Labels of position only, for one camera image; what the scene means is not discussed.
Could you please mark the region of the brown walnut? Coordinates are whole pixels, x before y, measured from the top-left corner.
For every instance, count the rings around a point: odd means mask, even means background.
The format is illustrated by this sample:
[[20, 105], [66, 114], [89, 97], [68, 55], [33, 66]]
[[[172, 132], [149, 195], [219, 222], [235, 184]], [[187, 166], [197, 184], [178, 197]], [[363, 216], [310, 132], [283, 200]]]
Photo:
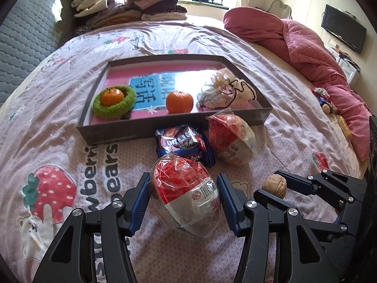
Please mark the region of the brown walnut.
[[262, 189], [283, 199], [286, 196], [287, 181], [283, 176], [274, 174], [267, 177], [262, 185]]

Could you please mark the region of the blue white bowl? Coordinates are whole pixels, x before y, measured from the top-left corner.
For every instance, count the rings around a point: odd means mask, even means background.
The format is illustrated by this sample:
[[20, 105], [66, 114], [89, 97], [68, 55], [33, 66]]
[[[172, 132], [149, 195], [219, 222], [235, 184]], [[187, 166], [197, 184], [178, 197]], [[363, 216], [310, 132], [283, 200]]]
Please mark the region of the blue white bowl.
[[160, 157], [152, 168], [155, 213], [173, 229], [201, 238], [218, 226], [221, 203], [218, 188], [201, 162], [175, 153]]

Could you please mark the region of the red white bowl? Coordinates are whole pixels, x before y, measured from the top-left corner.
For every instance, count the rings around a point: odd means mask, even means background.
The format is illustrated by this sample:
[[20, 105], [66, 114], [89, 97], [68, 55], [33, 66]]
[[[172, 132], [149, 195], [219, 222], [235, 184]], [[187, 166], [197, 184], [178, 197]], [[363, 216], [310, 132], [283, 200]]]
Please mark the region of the red white bowl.
[[247, 165], [256, 149], [256, 136], [246, 121], [230, 108], [206, 119], [208, 141], [214, 155], [231, 165]]

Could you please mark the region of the blue oreo snack pack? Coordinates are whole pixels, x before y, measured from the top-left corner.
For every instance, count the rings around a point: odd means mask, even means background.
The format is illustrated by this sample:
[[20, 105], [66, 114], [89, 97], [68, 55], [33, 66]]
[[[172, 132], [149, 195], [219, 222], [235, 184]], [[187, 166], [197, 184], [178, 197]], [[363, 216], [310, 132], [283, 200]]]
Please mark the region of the blue oreo snack pack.
[[215, 165], [215, 156], [201, 127], [179, 125], [155, 131], [156, 153], [163, 157], [169, 153], [201, 162], [205, 167]]

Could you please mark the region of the orange mandarin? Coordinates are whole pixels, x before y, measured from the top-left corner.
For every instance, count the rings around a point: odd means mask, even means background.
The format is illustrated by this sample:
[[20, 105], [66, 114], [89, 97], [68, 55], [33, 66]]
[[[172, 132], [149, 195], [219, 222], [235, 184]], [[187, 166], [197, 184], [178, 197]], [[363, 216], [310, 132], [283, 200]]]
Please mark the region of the orange mandarin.
[[190, 113], [194, 106], [194, 99], [188, 93], [173, 91], [168, 94], [165, 106], [170, 114]]
[[101, 104], [104, 107], [110, 107], [120, 103], [124, 98], [125, 96], [120, 89], [106, 89], [101, 96]]

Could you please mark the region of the cream drawstring pouch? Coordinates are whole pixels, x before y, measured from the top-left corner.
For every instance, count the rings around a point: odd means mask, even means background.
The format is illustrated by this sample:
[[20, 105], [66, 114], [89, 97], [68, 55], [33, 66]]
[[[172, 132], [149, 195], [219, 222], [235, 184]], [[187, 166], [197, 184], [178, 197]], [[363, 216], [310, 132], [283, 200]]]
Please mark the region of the cream drawstring pouch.
[[249, 109], [258, 99], [256, 90], [239, 79], [228, 68], [221, 68], [204, 84], [197, 95], [198, 108], [203, 110]]

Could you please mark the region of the yellow snack packet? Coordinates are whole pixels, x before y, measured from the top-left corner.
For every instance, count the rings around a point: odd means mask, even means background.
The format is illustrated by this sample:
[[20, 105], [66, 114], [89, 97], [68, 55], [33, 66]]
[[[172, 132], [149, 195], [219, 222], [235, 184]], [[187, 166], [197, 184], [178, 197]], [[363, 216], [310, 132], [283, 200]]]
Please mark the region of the yellow snack packet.
[[336, 117], [337, 117], [337, 122], [338, 122], [338, 124], [340, 126], [340, 129], [342, 130], [345, 138], [349, 142], [351, 142], [353, 136], [352, 136], [352, 133], [351, 133], [351, 131], [349, 129], [349, 126], [347, 125], [345, 119], [341, 115], [336, 115]]

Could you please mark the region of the small toy figure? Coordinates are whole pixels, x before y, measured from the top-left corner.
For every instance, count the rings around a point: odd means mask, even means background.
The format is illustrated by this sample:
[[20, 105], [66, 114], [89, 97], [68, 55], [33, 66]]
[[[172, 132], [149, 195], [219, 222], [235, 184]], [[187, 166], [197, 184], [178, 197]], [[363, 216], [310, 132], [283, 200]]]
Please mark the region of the small toy figure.
[[318, 99], [318, 102], [325, 114], [338, 114], [339, 110], [332, 102], [327, 90], [322, 87], [314, 87], [311, 89], [313, 95]]

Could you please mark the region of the pink strawberry bear duvet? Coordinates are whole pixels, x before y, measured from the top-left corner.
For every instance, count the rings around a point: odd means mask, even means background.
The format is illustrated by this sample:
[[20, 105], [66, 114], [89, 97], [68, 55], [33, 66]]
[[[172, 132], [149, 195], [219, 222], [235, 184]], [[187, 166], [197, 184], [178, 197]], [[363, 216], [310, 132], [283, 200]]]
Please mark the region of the pink strawberry bear duvet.
[[158, 54], [223, 56], [272, 105], [265, 124], [254, 127], [256, 156], [246, 166], [217, 162], [213, 177], [224, 172], [251, 195], [278, 169], [315, 174], [315, 151], [326, 155], [332, 170], [364, 175], [365, 163], [337, 121], [321, 111], [310, 82], [264, 47], [186, 22], [101, 29], [47, 57], [1, 107], [1, 256], [19, 282], [32, 281], [72, 208], [102, 209], [156, 161], [153, 138], [89, 146], [76, 126], [108, 62]]

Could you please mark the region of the pink blue book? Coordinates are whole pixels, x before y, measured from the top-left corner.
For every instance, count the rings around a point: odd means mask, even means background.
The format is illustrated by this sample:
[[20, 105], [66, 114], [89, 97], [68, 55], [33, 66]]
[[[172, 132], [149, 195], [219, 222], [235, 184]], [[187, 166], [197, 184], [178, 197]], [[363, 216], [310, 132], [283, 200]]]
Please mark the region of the pink blue book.
[[[90, 96], [90, 104], [83, 121], [84, 125], [104, 124], [107, 120], [99, 118], [93, 112], [93, 103], [96, 96], [113, 86], [128, 85], [136, 93], [136, 101], [126, 118], [131, 120], [161, 117], [169, 112], [166, 109], [165, 101], [168, 94], [173, 91], [188, 93], [194, 99], [194, 106], [191, 113], [206, 112], [198, 108], [197, 95], [201, 88], [207, 83], [213, 74], [221, 68], [228, 68], [223, 62], [211, 61], [178, 61], [178, 62], [151, 62], [123, 65], [119, 67], [109, 66], [100, 75], [94, 87], [94, 94]], [[244, 79], [256, 90], [243, 74], [236, 74], [239, 79]], [[260, 108], [259, 99], [251, 104], [251, 108]]]

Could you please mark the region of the white drawer cabinet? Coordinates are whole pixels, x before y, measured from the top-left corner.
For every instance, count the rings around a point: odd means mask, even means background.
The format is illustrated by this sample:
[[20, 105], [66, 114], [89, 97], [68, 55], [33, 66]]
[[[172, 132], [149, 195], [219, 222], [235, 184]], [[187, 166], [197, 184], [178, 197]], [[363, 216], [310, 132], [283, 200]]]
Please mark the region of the white drawer cabinet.
[[348, 84], [351, 88], [354, 88], [361, 72], [360, 67], [354, 61], [349, 59], [349, 56], [333, 50], [332, 48], [330, 48], [330, 51], [340, 68], [343, 70]]

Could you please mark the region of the black flat television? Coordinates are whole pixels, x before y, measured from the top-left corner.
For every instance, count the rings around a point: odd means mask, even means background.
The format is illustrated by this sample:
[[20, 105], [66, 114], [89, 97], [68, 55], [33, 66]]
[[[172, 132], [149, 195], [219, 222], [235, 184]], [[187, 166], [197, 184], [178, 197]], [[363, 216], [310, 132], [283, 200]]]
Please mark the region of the black flat television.
[[329, 34], [340, 39], [350, 49], [361, 53], [367, 29], [350, 14], [327, 4], [323, 13], [321, 27]]

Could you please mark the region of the pink quilted blanket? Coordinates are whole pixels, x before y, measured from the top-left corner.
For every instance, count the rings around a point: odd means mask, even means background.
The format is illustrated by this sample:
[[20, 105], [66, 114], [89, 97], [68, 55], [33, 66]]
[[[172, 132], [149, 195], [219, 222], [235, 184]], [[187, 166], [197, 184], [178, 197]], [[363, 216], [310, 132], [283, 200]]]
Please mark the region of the pink quilted blanket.
[[352, 145], [361, 161], [369, 158], [371, 113], [349, 86], [335, 58], [310, 28], [292, 19], [252, 7], [233, 8], [223, 17], [224, 27], [237, 37], [256, 42], [298, 70], [315, 87], [326, 89], [352, 133]]

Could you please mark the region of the grey quilted headboard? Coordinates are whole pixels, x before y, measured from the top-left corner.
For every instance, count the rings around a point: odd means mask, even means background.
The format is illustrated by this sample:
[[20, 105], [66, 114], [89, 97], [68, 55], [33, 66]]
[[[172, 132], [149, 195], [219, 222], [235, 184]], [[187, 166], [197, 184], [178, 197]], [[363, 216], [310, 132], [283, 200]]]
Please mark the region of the grey quilted headboard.
[[18, 0], [1, 25], [1, 103], [72, 38], [70, 0]]

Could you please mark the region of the pile of folded clothes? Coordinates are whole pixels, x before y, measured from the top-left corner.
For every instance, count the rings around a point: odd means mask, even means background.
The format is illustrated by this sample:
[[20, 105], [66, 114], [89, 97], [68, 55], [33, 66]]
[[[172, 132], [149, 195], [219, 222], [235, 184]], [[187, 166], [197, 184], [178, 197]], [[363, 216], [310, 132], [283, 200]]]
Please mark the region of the pile of folded clothes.
[[71, 0], [75, 35], [135, 21], [184, 21], [187, 9], [178, 0]]

